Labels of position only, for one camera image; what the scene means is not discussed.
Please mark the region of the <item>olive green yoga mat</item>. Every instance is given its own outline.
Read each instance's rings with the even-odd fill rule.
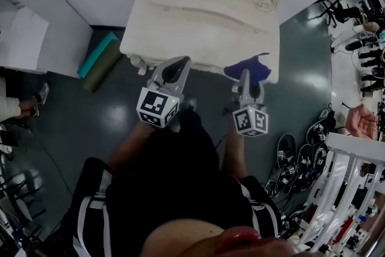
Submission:
[[[119,46],[120,41],[118,40],[113,40],[108,44],[83,79],[83,88],[85,90],[94,93],[99,89],[104,79],[122,57]]]

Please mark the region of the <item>ornate carving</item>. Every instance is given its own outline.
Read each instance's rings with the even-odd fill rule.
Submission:
[[[278,7],[279,0],[253,0],[258,10],[272,12]]]

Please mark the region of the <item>red lips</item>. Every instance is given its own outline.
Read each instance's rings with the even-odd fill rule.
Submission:
[[[259,246],[261,236],[257,231],[250,227],[233,227],[224,231],[215,249],[215,255],[228,253],[243,247]]]

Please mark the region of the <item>neck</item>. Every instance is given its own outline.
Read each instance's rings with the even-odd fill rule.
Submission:
[[[140,257],[178,257],[193,244],[222,232],[222,228],[205,221],[170,221],[156,228],[147,237]]]

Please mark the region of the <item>yoga mat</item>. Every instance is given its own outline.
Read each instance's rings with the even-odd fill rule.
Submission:
[[[85,78],[87,73],[91,70],[95,61],[100,57],[104,49],[108,46],[111,41],[119,39],[115,36],[113,32],[110,32],[100,43],[99,45],[91,52],[91,54],[87,57],[87,59],[83,62],[81,67],[78,70],[78,74]]]
[[[110,41],[102,55],[96,60],[87,76],[83,79],[83,89],[90,93],[94,93],[99,89],[107,75],[123,56],[119,50],[119,46],[120,41]]]

